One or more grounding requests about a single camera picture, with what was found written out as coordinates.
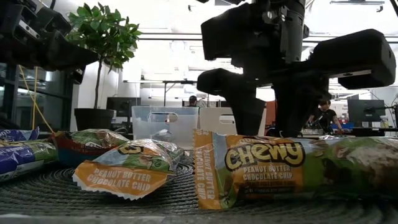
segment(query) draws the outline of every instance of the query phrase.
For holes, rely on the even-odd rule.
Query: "potted plant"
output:
[[[139,25],[130,23],[128,16],[122,18],[117,9],[111,12],[109,6],[100,3],[94,7],[84,4],[68,17],[73,26],[68,40],[99,55],[94,107],[75,109],[77,128],[110,128],[114,111],[98,108],[101,69],[103,63],[109,66],[109,72],[112,68],[123,68],[123,63],[134,57],[132,50],[137,48],[142,34]]]

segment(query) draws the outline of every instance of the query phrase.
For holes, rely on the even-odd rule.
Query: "yellow cable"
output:
[[[48,122],[45,120],[44,115],[43,115],[42,112],[40,111],[40,108],[39,108],[39,106],[37,105],[36,101],[33,99],[32,94],[30,94],[29,86],[27,85],[27,82],[26,82],[26,79],[25,79],[25,73],[24,73],[24,71],[23,71],[23,69],[22,69],[22,66],[19,66],[19,69],[21,70],[22,78],[24,79],[24,83],[25,83],[25,86],[26,86],[26,90],[28,91],[28,94],[29,94],[30,98],[32,99],[33,104],[34,104],[34,106],[36,107],[37,112],[39,112],[39,115],[42,117],[42,119],[43,119],[44,123],[47,125],[47,127],[49,127],[49,130],[50,130],[53,134],[55,134],[55,132],[53,131],[53,129],[51,128],[51,126],[50,126],[50,125],[48,124]]]
[[[36,102],[36,87],[37,87],[37,67],[36,67],[36,72],[35,72],[35,88],[33,90],[33,94],[34,94],[34,102]],[[32,118],[32,130],[34,130],[36,127],[36,107],[33,107],[33,118]]]

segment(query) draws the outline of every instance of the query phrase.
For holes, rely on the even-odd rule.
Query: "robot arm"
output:
[[[302,62],[302,40],[309,33],[304,15],[305,0],[257,0],[201,25],[205,59],[229,57],[243,68],[243,75],[223,69],[203,72],[197,85],[226,99],[238,134],[258,133],[265,106],[256,99],[259,86],[272,85],[275,91],[277,133],[297,137],[318,102],[330,99],[329,78],[338,78],[348,89],[395,81],[394,53],[383,34],[373,29],[320,42]]]
[[[81,83],[86,65],[97,61],[98,54],[65,39],[72,27],[60,13],[36,9],[31,0],[1,1],[0,63],[64,70]]]

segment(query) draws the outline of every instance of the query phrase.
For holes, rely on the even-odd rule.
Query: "blue wrapper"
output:
[[[25,131],[25,130],[7,130],[0,129],[0,140],[2,141],[27,141],[36,140],[39,136],[39,127],[35,130]]]
[[[0,182],[32,172],[57,160],[55,146],[36,140],[26,142],[0,141]]]

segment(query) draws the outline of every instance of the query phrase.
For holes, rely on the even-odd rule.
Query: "plastic storage container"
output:
[[[259,136],[264,135],[266,129],[266,114],[264,109],[259,128]],[[231,108],[200,108],[200,128],[218,134],[236,134],[236,126]]]
[[[157,139],[169,134],[169,141],[180,147],[191,148],[193,129],[198,124],[198,108],[171,108],[155,106],[132,107],[132,133],[134,139]]]

